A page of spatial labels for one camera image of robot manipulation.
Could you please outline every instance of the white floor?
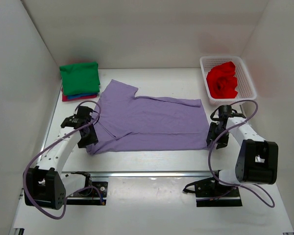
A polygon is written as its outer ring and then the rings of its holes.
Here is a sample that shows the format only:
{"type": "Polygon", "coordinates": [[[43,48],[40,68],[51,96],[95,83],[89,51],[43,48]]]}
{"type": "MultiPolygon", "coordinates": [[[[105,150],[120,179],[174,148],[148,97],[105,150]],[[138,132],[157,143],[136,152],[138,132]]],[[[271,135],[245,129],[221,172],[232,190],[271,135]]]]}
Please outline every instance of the white floor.
{"type": "MultiPolygon", "coordinates": [[[[100,70],[99,75],[101,91],[111,79],[115,79],[138,87],[137,95],[200,98],[207,117],[215,109],[208,103],[200,69],[100,70]]],[[[73,114],[78,103],[63,103],[59,98],[47,145],[57,137],[60,124],[73,114]]],[[[227,148],[214,151],[213,168],[234,168],[238,153],[239,145],[230,137],[227,148]]],[[[149,173],[207,171],[207,151],[108,152],[89,156],[85,150],[76,148],[64,170],[149,173]]],[[[274,209],[267,208],[245,190],[240,190],[243,207],[196,208],[195,196],[181,193],[187,183],[195,180],[198,178],[110,177],[106,206],[68,206],[65,217],[60,221],[45,217],[35,208],[26,206],[24,199],[21,199],[14,228],[25,228],[25,235],[282,235],[293,232],[276,185],[265,186],[276,202],[274,209]]]]}

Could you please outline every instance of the laundry basket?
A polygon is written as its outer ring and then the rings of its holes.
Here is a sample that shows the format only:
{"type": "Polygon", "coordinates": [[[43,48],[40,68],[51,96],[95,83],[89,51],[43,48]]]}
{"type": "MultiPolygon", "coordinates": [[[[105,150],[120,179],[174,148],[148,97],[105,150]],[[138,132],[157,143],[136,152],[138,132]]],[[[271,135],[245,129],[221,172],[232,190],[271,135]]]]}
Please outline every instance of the laundry basket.
{"type": "Polygon", "coordinates": [[[223,105],[231,104],[235,101],[243,99],[256,99],[257,93],[254,88],[251,77],[247,71],[247,68],[243,60],[238,56],[203,56],[200,58],[200,67],[202,71],[202,76],[204,78],[206,91],[208,93],[209,102],[211,105],[223,105]],[[235,77],[237,77],[237,96],[233,99],[215,99],[210,95],[210,91],[207,83],[207,74],[215,66],[221,65],[226,62],[232,61],[235,68],[235,77]]]}

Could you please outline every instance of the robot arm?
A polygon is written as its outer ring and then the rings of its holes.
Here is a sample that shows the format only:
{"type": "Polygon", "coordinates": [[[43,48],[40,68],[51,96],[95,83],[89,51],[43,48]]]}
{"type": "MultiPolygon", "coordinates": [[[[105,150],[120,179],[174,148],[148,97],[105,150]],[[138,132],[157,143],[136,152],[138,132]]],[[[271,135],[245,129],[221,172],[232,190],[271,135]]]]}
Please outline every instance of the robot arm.
{"type": "MultiPolygon", "coordinates": [[[[212,122],[207,137],[207,145],[210,145],[216,137],[225,129],[245,122],[245,116],[232,110],[230,105],[218,107],[219,118],[211,119],[212,122]]],[[[275,142],[266,141],[259,136],[248,123],[231,129],[229,133],[241,146],[235,169],[220,170],[219,178],[232,184],[274,184],[277,177],[278,145],[275,142]]],[[[229,133],[222,136],[217,145],[218,148],[227,146],[229,133]]]]}
{"type": "MultiPolygon", "coordinates": [[[[80,106],[77,114],[66,118],[61,124],[58,138],[91,121],[91,108],[80,106]]],[[[73,148],[86,148],[98,142],[93,125],[75,132],[42,156],[41,161],[30,168],[26,175],[28,190],[41,207],[60,209],[64,199],[73,192],[91,185],[90,174],[76,172],[61,178],[62,169],[73,148]]],[[[25,194],[25,203],[32,206],[25,194]]]]}

